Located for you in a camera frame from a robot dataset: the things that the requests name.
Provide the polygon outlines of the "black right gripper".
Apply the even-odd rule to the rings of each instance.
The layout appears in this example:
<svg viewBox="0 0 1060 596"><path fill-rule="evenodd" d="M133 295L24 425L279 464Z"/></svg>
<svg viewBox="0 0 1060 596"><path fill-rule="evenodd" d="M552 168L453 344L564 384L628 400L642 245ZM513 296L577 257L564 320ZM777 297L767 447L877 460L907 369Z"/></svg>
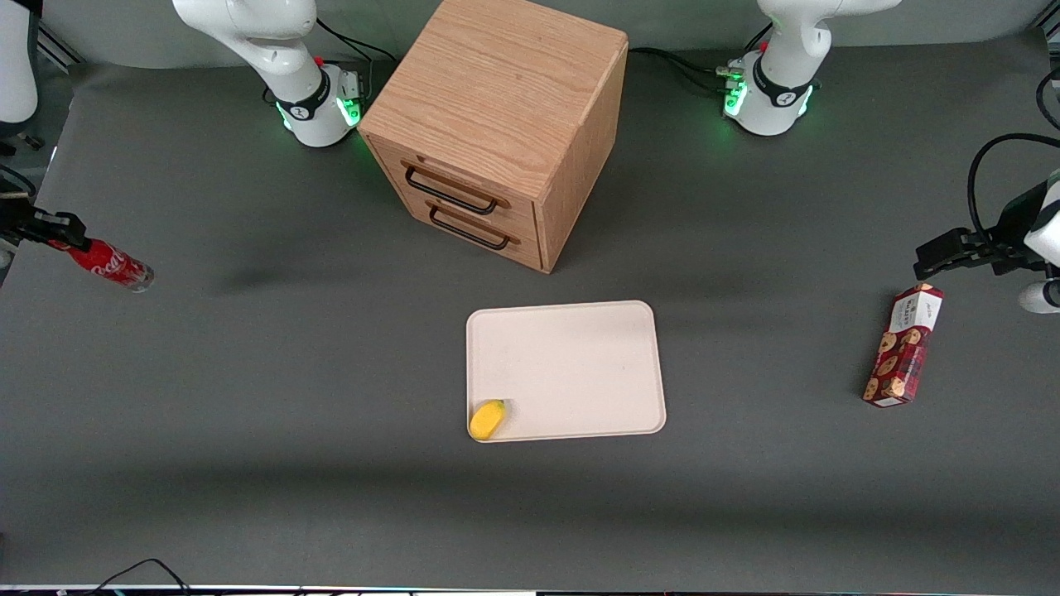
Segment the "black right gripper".
<svg viewBox="0 0 1060 596"><path fill-rule="evenodd" d="M28 199L1 199L1 233L18 241L46 243L60 250L90 250L90 238L80 216L38 214Z"/></svg>

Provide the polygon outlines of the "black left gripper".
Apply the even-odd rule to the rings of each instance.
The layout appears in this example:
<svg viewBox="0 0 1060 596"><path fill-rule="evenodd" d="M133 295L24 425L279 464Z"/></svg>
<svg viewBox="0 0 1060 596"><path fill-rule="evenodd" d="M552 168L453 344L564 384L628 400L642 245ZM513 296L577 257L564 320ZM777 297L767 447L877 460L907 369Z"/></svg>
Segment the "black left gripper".
<svg viewBox="0 0 1060 596"><path fill-rule="evenodd" d="M978 233L970 229L951 229L916 249L917 261L913 274L919 281L954 269L990 267L995 276L1027 269L1045 271L1046 261L1026 248L1024 238L1034 227L1043 201L1048 195L1049 182L1042 181L1014 197L1002 210L995 226L990 230L992 241L1007 250L1011 261L995 257Z"/></svg>

